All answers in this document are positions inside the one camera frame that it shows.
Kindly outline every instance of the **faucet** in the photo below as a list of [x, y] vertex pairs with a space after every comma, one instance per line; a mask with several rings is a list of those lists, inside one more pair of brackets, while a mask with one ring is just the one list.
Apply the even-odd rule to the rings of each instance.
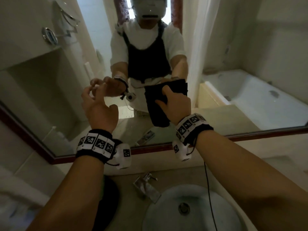
[[143, 195], [146, 195], [153, 203], [156, 203], [160, 198], [161, 194], [149, 184], [149, 180], [154, 179], [157, 181], [157, 178], [152, 177], [151, 173], [146, 173], [143, 176], [139, 176], [133, 185], [140, 191]]

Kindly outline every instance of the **bathtub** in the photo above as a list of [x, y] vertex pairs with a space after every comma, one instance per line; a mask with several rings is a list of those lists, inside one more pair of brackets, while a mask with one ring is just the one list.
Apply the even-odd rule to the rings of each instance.
[[203, 75], [202, 80], [261, 130], [299, 127], [308, 121], [308, 105], [243, 70]]

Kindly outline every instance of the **black cable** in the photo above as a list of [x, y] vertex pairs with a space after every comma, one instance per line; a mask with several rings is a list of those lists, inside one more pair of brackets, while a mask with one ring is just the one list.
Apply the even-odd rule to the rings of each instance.
[[120, 164], [109, 164], [108, 162], [106, 164], [108, 164], [110, 166], [119, 166], [120, 165]]
[[213, 213], [213, 208], [212, 208], [212, 203], [211, 203], [210, 185], [209, 185], [208, 173], [207, 173], [207, 171], [206, 171], [205, 162], [204, 162], [204, 169], [205, 169], [205, 174], [206, 174], [206, 181], [207, 181], [207, 183], [208, 183], [208, 194], [209, 194], [209, 201], [210, 201], [210, 207], [211, 207], [212, 217], [213, 217], [215, 229], [216, 229], [216, 231], [217, 231], [217, 226], [216, 226], [216, 222], [215, 222], [215, 218], [214, 218], [214, 213]]

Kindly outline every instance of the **drain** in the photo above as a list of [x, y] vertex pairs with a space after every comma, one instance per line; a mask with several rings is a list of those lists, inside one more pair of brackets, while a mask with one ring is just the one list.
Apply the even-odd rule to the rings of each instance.
[[190, 213], [190, 206], [187, 203], [179, 205], [179, 212], [182, 216], [187, 216]]

